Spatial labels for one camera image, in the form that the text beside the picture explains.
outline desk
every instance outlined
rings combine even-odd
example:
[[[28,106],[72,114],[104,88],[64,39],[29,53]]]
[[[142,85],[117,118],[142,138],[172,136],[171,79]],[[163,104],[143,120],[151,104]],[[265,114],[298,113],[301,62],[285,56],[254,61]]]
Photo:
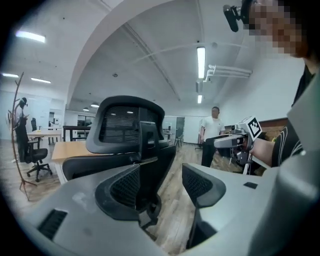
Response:
[[[59,137],[60,141],[62,141],[61,138],[61,130],[34,130],[32,132],[27,133],[28,137]]]
[[[101,156],[101,154],[91,153],[86,148],[85,141],[62,141],[57,142],[52,153],[52,161],[61,184],[66,183],[67,179],[62,171],[63,162],[72,157]]]

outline chair headrest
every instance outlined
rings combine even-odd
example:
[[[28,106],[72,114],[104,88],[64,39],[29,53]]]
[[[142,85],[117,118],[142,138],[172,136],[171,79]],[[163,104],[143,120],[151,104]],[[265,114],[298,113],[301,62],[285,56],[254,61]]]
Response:
[[[97,154],[139,152],[140,122],[151,122],[150,125],[155,125],[156,140],[161,141],[164,140],[164,116],[165,111],[149,100],[125,95],[108,97],[97,110],[86,140],[86,148]]]

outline vent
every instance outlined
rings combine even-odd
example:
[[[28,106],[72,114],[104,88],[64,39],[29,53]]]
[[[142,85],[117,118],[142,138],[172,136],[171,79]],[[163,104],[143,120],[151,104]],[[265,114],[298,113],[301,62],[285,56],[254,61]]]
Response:
[[[111,196],[120,204],[136,209],[136,196],[140,188],[139,168],[123,176],[110,188]]]
[[[45,218],[45,220],[41,223],[38,230],[48,239],[52,240],[61,223],[64,221],[67,213],[62,210],[52,210],[49,215]]]

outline wall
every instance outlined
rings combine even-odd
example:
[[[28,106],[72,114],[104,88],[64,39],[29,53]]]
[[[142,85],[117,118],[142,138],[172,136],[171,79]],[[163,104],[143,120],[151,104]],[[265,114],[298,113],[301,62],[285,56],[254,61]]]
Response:
[[[285,118],[304,71],[301,59],[260,58],[248,80],[230,84],[219,99],[220,117],[226,126],[248,116],[258,121]]]
[[[13,92],[0,90],[0,139],[9,140],[11,138],[11,132],[6,124],[8,110],[12,110],[15,94]],[[28,106],[25,106],[23,113],[29,115],[26,122],[27,133],[32,131],[31,120],[36,119],[37,126],[47,127],[49,123],[49,112],[51,99],[48,97],[37,96],[27,93],[19,92],[17,99],[26,97]]]
[[[8,79],[1,79],[1,85],[0,89],[1,91],[6,91],[6,92],[11,92],[15,93],[16,92],[16,84],[15,80],[13,79],[8,80]],[[31,84],[31,83],[25,83],[23,80],[21,82],[21,85],[19,87],[19,93],[21,94],[32,94],[36,96],[41,96],[41,97],[46,97],[46,98],[51,98],[51,99],[56,99],[59,101],[64,102],[65,99],[67,98],[67,88],[63,87],[52,87],[47,84]]]
[[[186,116],[184,120],[183,141],[198,144],[200,122],[204,116]]]

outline floor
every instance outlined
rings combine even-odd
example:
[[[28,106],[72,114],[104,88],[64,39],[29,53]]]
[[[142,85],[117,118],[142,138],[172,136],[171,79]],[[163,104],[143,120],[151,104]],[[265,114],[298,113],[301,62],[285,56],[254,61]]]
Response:
[[[48,149],[48,156],[43,162],[50,164],[54,145],[48,145],[48,140],[44,139],[40,147]],[[193,223],[195,207],[182,185],[182,163],[201,163],[202,150],[195,149],[195,147],[195,145],[183,144],[182,147],[177,148],[171,169],[158,191],[162,201],[158,223],[147,229],[155,237],[155,243],[170,255],[177,255],[185,250]],[[12,160],[11,141],[0,140],[2,191],[8,198],[13,212],[22,216],[30,211],[39,200],[53,193],[60,186],[60,182],[55,174],[55,166],[50,164],[52,176],[46,171],[41,171],[40,182],[37,183],[37,186],[26,185],[28,201],[24,193],[19,190],[21,180],[16,163]],[[27,177],[27,171],[32,167],[32,164],[19,163],[19,166],[25,180],[34,182],[35,173],[32,173],[31,177]],[[217,153],[214,155],[211,167],[229,172],[241,172],[238,166],[229,165],[229,159],[222,158]]]

